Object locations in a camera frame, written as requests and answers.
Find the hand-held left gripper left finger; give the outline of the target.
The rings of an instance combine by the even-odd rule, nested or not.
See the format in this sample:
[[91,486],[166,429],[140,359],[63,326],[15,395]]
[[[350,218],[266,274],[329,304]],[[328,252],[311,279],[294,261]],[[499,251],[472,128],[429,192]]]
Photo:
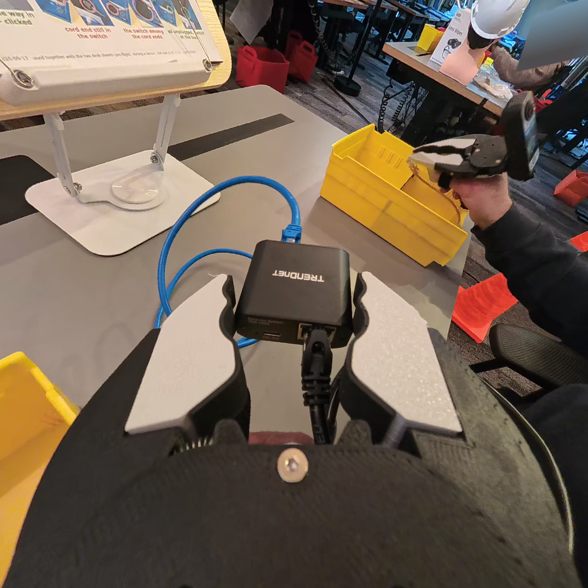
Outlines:
[[156,330],[128,434],[178,428],[196,442],[223,419],[236,419],[248,434],[251,396],[233,338],[234,305],[232,276],[219,274]]

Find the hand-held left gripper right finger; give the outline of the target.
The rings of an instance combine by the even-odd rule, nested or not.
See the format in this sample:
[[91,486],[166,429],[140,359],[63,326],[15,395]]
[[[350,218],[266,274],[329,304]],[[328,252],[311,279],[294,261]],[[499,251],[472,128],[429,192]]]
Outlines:
[[341,405],[366,422],[375,445],[400,445],[409,430],[456,437],[463,428],[419,312],[370,272],[357,275],[353,340]]

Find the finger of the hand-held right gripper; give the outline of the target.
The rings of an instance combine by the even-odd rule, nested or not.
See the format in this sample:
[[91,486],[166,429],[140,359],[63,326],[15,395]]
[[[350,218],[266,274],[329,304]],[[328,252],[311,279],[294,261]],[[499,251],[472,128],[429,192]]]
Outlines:
[[410,169],[422,166],[432,172],[468,174],[463,151],[415,151],[408,157],[407,164]]
[[414,149],[413,158],[459,156],[466,159],[472,153],[477,137],[456,137],[427,143]]

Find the yellow bin with black divider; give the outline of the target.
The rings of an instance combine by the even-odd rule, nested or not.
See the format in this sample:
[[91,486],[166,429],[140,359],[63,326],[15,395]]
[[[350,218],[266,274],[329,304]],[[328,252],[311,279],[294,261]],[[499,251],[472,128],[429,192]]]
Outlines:
[[467,212],[418,166],[413,148],[374,124],[332,145],[320,196],[426,267],[445,266],[465,243]]

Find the black network switch box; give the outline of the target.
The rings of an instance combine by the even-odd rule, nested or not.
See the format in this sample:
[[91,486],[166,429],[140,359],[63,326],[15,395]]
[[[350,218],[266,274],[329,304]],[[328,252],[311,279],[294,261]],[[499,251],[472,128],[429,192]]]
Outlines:
[[262,240],[257,243],[235,309],[236,333],[302,345],[314,327],[332,349],[353,331],[349,254],[340,248]]

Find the yellow plastic bin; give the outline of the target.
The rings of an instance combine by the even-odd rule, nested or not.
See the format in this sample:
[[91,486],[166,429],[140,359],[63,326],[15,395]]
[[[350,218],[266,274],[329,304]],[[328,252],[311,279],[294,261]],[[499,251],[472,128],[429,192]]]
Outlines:
[[1,584],[40,479],[79,411],[24,352],[1,359]]

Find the person's right forearm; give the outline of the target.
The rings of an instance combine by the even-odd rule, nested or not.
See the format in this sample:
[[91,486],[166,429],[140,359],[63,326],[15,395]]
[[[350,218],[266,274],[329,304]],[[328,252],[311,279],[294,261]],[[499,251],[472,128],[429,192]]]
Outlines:
[[473,233],[531,320],[587,356],[587,252],[558,238],[517,204],[486,229],[475,225]]

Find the person's right hand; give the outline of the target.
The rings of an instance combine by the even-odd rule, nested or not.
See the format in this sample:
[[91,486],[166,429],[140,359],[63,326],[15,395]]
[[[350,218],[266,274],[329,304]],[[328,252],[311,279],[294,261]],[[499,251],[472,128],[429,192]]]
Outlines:
[[513,206],[506,173],[489,178],[453,178],[451,188],[481,230],[495,224]]

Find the pink mannequin head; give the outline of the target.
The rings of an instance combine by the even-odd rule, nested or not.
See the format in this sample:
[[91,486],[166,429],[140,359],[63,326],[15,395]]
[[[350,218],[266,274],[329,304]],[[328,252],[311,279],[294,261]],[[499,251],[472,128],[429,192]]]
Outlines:
[[493,41],[493,39],[479,36],[473,29],[470,29],[463,45],[441,64],[440,73],[463,86],[468,85],[478,73],[486,57],[486,51]]

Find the white sign card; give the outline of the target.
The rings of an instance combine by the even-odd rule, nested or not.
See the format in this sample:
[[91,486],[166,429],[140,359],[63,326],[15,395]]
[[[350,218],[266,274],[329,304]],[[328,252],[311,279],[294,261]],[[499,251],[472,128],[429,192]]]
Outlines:
[[472,11],[469,8],[460,9],[455,13],[430,56],[430,62],[441,65],[449,55],[463,45],[467,40],[471,15]]

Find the wooden table with black legs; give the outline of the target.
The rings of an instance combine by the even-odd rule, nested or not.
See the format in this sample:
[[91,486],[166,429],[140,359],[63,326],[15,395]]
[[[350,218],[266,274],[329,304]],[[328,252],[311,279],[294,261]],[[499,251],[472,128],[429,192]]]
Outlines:
[[401,83],[414,82],[414,90],[425,96],[400,137],[417,147],[458,135],[492,131],[505,101],[475,84],[463,86],[439,72],[440,66],[428,55],[417,55],[410,42],[389,42],[383,49],[392,58],[388,76]]

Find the small yellow bin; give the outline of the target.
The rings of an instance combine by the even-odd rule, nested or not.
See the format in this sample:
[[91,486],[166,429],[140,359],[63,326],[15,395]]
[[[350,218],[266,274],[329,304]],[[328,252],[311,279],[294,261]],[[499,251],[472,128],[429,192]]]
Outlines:
[[425,24],[417,41],[415,52],[420,55],[431,54],[442,39],[445,31],[445,27],[436,28],[430,24]]

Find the white hard hat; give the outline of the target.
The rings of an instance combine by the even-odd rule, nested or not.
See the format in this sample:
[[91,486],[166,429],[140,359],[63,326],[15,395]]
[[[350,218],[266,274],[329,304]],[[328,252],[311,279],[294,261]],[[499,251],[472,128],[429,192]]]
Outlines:
[[470,25],[480,37],[497,40],[511,33],[530,1],[475,1]]

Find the white document stand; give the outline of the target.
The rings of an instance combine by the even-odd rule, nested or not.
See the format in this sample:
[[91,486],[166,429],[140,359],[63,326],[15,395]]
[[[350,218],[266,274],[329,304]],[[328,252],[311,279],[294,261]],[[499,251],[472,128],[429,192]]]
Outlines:
[[[99,91],[133,91],[206,82],[217,65],[204,57],[182,61],[89,68],[42,68],[33,77],[7,69],[1,74],[1,100],[31,105],[43,100],[89,97]],[[210,182],[169,154],[180,94],[164,97],[153,146],[72,171],[61,114],[42,114],[56,166],[56,179],[37,183],[26,201],[44,217],[100,256],[116,256],[169,229],[187,210],[190,216],[218,201],[205,196]]]

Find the red fabric bin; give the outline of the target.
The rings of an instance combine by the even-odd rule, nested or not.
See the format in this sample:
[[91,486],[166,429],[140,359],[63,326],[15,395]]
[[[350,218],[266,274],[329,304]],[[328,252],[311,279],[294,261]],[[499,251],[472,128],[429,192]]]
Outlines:
[[266,85],[284,93],[290,62],[277,49],[258,46],[238,48],[236,84],[242,88]]
[[318,61],[314,46],[305,41],[299,32],[290,31],[284,55],[289,62],[289,77],[308,84]]

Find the white paper sheet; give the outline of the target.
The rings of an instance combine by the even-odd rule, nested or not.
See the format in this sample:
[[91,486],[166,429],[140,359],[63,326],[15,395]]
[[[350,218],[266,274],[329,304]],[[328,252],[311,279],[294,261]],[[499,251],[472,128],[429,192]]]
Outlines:
[[272,8],[273,1],[239,1],[229,20],[243,39],[252,45],[268,22]]

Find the instruction sheet on stand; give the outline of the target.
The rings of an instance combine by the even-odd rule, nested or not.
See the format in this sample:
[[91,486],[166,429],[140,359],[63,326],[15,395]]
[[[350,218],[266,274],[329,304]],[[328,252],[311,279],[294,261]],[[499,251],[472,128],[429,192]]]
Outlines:
[[149,90],[133,91],[99,91],[98,94],[89,97],[65,97],[59,100],[43,100],[31,105],[11,105],[1,101],[1,121],[22,119],[42,115],[46,112],[62,114],[67,111],[88,109],[92,107],[106,107],[111,105],[129,104],[139,100],[161,100],[172,94],[191,97],[202,93],[208,93],[219,89],[228,80],[232,70],[232,57],[226,35],[222,28],[221,20],[212,1],[198,1],[203,18],[209,27],[210,33],[223,57],[223,63],[214,66],[209,79],[206,82],[195,85],[177,85],[170,88],[157,87]]

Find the printed instruction sheet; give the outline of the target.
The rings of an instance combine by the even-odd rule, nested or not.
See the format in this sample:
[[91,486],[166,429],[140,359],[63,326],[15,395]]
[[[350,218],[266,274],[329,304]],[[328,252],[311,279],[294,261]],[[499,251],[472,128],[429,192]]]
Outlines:
[[156,63],[218,57],[193,1],[1,1],[1,67]]

